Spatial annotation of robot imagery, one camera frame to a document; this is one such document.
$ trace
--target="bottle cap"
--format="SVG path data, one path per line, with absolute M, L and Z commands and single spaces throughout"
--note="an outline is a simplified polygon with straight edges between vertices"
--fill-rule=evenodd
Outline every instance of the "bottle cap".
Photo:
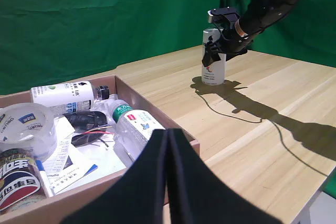
M 101 91 L 101 99 L 106 100 L 110 97 L 110 89 L 107 86 L 99 86 Z

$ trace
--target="green backdrop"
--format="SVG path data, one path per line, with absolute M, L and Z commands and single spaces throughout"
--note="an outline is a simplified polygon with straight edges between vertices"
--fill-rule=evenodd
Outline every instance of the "green backdrop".
M 219 0 L 0 0 L 0 94 L 202 43 Z
M 221 6 L 235 6 L 244 13 L 250 0 L 222 0 Z M 300 0 L 288 17 L 267 28 L 249 47 L 336 67 L 335 0 Z

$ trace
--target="tape roll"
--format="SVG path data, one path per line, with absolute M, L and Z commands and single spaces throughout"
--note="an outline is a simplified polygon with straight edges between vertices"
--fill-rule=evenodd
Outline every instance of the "tape roll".
M 37 103 L 19 103 L 0 110 L 0 151 L 21 148 L 45 161 L 57 145 L 54 115 Z

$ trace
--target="plastic bottle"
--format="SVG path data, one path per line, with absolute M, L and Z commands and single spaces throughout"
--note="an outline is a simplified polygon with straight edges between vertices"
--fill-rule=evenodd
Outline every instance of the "plastic bottle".
M 108 99 L 109 95 L 107 86 L 94 87 L 89 81 L 33 87 L 30 90 L 31 101 L 49 107 L 54 115 L 90 110 L 95 102 Z
M 115 100 L 111 103 L 109 113 L 117 123 L 118 140 L 133 160 L 140 155 L 153 130 L 164 129 L 149 112 L 134 110 L 123 100 Z

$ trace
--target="cardboard box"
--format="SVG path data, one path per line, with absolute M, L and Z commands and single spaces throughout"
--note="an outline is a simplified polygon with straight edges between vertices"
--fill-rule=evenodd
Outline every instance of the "cardboard box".
M 89 80 L 95 86 L 108 85 L 110 93 L 117 93 L 119 99 L 125 100 L 135 109 L 150 112 L 166 129 L 181 128 L 162 111 L 152 105 L 143 96 L 138 94 L 117 76 L 106 76 Z M 0 98 L 0 108 L 6 106 L 30 102 L 29 91 L 10 94 Z M 188 132 L 183 130 L 191 146 L 199 154 L 199 142 Z M 17 223 L 59 223 L 63 217 L 86 205 L 111 187 L 124 173 L 126 169 L 109 176 L 97 179 L 93 182 L 77 187 L 73 190 L 61 193 L 48 199 L 39 201 L 31 206 L 15 210 L 0 216 L 0 222 L 5 224 Z

